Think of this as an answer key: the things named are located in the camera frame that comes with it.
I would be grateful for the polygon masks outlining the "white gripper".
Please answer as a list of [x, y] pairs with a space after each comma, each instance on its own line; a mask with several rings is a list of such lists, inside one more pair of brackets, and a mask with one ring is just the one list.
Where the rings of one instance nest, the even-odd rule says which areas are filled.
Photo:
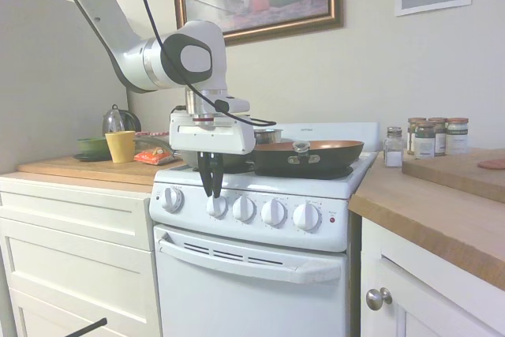
[[219, 198], [223, 183], [223, 154], [246, 155], [256, 146], [251, 125], [217, 116], [208, 125], [197, 125], [186, 112], [170, 116], [170, 146], [198, 153], [198, 171], [207, 197]]

